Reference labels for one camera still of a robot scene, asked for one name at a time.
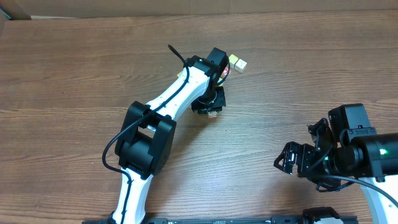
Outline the leaf picture wooden block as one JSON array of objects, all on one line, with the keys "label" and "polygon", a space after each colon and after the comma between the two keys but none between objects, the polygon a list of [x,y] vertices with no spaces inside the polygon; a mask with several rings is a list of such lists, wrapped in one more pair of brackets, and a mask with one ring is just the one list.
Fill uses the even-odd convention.
[{"label": "leaf picture wooden block", "polygon": [[217,111],[208,112],[208,118],[209,118],[209,119],[216,118],[217,115],[218,115],[218,112],[217,112]]}]

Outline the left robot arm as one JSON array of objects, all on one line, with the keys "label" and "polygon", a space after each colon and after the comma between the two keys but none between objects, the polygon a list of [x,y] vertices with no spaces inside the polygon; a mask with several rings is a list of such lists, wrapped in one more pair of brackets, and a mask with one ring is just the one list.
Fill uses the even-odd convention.
[{"label": "left robot arm", "polygon": [[107,223],[142,223],[150,183],[167,162],[177,120],[188,108],[213,116],[226,105],[223,82],[230,69],[226,52],[183,59],[178,78],[157,98],[133,102],[122,128],[106,145],[103,165],[122,175],[118,206]]}]

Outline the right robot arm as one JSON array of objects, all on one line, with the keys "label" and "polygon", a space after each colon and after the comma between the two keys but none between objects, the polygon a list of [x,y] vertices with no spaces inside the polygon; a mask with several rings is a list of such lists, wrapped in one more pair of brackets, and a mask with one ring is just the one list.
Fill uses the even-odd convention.
[{"label": "right robot arm", "polygon": [[361,103],[341,105],[307,126],[313,144],[288,142],[274,167],[339,192],[358,184],[374,223],[397,223],[397,134],[378,134]]}]

